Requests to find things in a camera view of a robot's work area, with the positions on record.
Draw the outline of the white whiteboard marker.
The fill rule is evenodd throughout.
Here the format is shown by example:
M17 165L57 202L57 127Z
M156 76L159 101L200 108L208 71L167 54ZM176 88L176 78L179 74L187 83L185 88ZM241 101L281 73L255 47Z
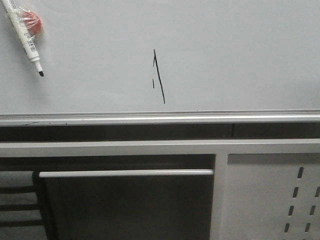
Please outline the white whiteboard marker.
M18 6L14 0L2 0L1 2L28 59L33 63L39 75L43 77L44 72L40 62L40 55L34 43L36 35L32 35L29 32L20 18L21 10L27 9Z

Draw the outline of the red round magnet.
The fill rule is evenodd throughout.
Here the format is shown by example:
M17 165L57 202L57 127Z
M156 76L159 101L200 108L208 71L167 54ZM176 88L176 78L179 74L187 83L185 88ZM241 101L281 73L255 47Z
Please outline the red round magnet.
M19 13L20 20L32 35L37 35L42 30L40 17L32 11L22 9Z

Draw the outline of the dark grey panel white-edged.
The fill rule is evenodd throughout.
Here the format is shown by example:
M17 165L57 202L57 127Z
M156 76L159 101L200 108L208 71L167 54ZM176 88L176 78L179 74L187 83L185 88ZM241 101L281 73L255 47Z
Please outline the dark grey panel white-edged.
M207 240L211 169L43 171L60 240Z

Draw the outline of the white perforated metal panel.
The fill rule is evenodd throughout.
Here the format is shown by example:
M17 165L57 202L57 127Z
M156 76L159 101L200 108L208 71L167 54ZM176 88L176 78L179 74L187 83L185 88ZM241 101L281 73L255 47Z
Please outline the white perforated metal panel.
M226 168L224 240L317 240L317 153L231 154Z

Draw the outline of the white metal stand frame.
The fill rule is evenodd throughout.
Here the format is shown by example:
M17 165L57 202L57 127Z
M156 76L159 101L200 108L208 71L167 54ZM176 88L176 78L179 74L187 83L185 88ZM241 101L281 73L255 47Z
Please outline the white metal stand frame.
M78 157L128 155L213 154L217 173L214 180L212 240L223 240L227 160L229 154L314 154L320 140L314 139L229 139L89 142L6 142L0 145L3 158Z

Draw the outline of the white whiteboard with aluminium frame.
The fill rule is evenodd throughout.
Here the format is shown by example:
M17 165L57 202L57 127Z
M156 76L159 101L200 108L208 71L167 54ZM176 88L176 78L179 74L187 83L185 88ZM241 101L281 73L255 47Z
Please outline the white whiteboard with aluminium frame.
M28 60L0 13L3 126L317 122L317 0L19 0Z

